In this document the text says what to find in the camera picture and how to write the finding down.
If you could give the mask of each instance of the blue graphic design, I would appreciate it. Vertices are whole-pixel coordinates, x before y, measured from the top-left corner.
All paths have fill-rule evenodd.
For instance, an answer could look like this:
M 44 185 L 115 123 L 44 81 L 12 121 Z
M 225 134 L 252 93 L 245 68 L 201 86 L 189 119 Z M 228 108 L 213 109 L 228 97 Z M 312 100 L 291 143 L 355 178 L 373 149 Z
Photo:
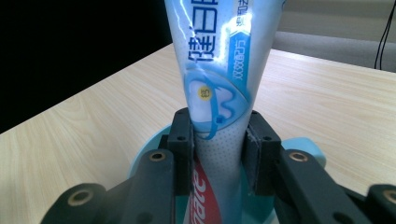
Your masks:
M 250 35 L 238 32 L 230 37 L 227 78 L 248 98 Z
M 185 92 L 194 129 L 208 133 L 206 140 L 239 119 L 248 108 L 246 97 L 225 76 L 215 69 L 191 69 L 185 76 Z M 201 88 L 209 89 L 210 97 L 203 99 Z

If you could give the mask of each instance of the wooden table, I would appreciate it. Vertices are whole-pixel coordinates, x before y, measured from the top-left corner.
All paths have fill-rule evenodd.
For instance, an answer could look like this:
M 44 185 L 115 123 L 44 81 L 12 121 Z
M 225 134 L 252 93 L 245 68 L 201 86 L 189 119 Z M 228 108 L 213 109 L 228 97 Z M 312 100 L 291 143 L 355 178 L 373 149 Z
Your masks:
M 186 106 L 173 45 L 0 135 L 0 223 L 39 223 L 80 183 L 111 189 Z M 254 109 L 282 139 L 306 136 L 339 184 L 396 185 L 396 74 L 272 50 Z

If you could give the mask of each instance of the yellow logo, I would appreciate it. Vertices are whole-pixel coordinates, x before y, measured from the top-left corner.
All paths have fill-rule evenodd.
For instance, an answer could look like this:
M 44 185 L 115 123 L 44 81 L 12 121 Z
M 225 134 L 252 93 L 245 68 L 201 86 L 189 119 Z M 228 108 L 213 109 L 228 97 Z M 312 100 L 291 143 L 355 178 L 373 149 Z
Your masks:
M 202 86 L 198 90 L 198 96 L 201 100 L 208 101 L 212 98 L 212 90 L 210 90 L 207 86 Z

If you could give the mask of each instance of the black background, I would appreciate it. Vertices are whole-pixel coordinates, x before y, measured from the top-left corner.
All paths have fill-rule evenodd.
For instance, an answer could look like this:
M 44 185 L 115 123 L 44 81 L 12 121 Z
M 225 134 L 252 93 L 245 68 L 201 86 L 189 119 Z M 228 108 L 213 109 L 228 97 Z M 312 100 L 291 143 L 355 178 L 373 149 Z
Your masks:
M 163 0 L 0 4 L 0 133 L 172 42 Z

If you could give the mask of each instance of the white toothpaste tube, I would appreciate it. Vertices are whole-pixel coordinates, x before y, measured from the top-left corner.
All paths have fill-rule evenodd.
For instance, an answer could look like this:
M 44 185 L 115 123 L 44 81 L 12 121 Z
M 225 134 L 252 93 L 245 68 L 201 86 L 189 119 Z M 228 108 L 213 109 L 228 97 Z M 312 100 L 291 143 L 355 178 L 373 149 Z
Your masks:
M 194 128 L 185 223 L 241 222 L 241 151 L 285 0 L 164 0 Z

